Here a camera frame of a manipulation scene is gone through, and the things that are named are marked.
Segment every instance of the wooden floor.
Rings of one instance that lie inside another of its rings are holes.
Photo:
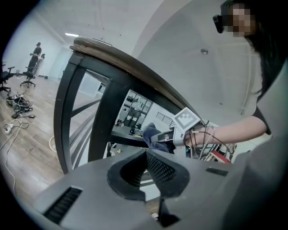
[[[21,129],[8,152],[8,168],[16,177],[16,196],[31,203],[42,190],[63,176],[57,154],[50,150],[49,139],[53,136],[53,113],[58,82],[45,80],[41,77],[33,79],[36,87],[20,87],[25,79],[10,78],[6,86],[12,88],[11,95],[23,93],[33,104],[36,118],[23,118],[29,122],[27,130]],[[0,92],[0,146],[7,140],[3,126],[13,120],[13,108],[6,104],[7,93]],[[13,186],[13,178],[3,166],[5,154],[11,141],[1,150],[1,170],[9,186]]]

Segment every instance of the ceiling light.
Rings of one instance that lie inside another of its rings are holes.
[[[106,44],[106,45],[112,46],[111,44],[106,43],[106,42],[103,42],[103,41],[100,41],[100,40],[98,40],[98,39],[95,39],[95,38],[92,38],[92,39],[93,39],[93,40],[96,40],[96,41],[99,41],[99,42],[102,42],[102,43],[104,43],[104,44]]]
[[[208,49],[201,49],[201,53],[202,53],[203,55],[208,54]]]
[[[67,36],[72,36],[72,37],[78,37],[79,35],[78,34],[68,34],[68,33],[65,33]]]

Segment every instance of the white ceiling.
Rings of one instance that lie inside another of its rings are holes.
[[[222,125],[241,118],[259,78],[245,39],[216,31],[212,16],[223,1],[47,0],[35,11],[68,44],[74,38],[65,33],[80,34],[138,57],[200,115]]]
[[[247,41],[216,31],[212,17],[220,13],[221,3],[191,1],[159,28],[138,56],[204,119],[219,125],[242,119],[255,77],[260,77],[258,57]],[[201,49],[208,49],[208,55]]]
[[[149,19],[163,0],[46,0],[36,8],[65,42],[79,34],[131,54]]]

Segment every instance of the vent slot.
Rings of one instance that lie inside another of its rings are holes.
[[[206,171],[209,173],[217,174],[219,176],[223,176],[223,177],[227,176],[227,174],[228,174],[228,171],[216,169],[216,168],[211,168],[211,167],[207,168]]]
[[[44,216],[52,222],[59,224],[68,210],[79,197],[82,190],[69,188],[63,195],[46,211]]]

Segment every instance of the vr headset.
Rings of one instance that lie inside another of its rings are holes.
[[[213,22],[216,26],[218,33],[222,34],[224,31],[224,26],[228,25],[228,6],[223,3],[221,5],[221,15],[215,15],[213,17]]]

